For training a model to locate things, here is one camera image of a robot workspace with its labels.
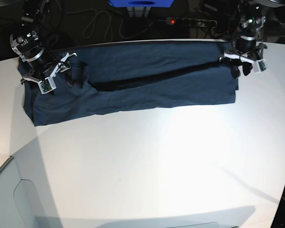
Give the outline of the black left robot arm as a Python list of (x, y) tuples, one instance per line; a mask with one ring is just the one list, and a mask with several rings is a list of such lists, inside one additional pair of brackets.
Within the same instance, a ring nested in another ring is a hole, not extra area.
[(266, 70), (263, 58), (267, 45), (259, 42), (260, 32), (266, 21), (261, 5), (241, 0), (237, 7), (237, 22), (231, 35), (231, 48), (224, 51), (219, 62), (228, 66), (234, 79), (240, 77), (239, 67), (244, 75)]

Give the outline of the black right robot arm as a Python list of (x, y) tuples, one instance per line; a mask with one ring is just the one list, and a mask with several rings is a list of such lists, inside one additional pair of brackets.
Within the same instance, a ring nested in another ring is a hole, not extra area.
[(47, 48), (45, 37), (47, 29), (43, 22), (49, 12), (50, 1), (26, 0), (20, 25), (9, 38), (11, 49), (22, 62), (30, 66), (28, 73), (22, 76), (20, 83), (30, 81), (46, 91), (54, 89), (53, 78), (58, 73), (65, 76), (69, 87), (74, 86), (69, 59), (76, 56), (76, 53), (64, 53), (58, 58)]

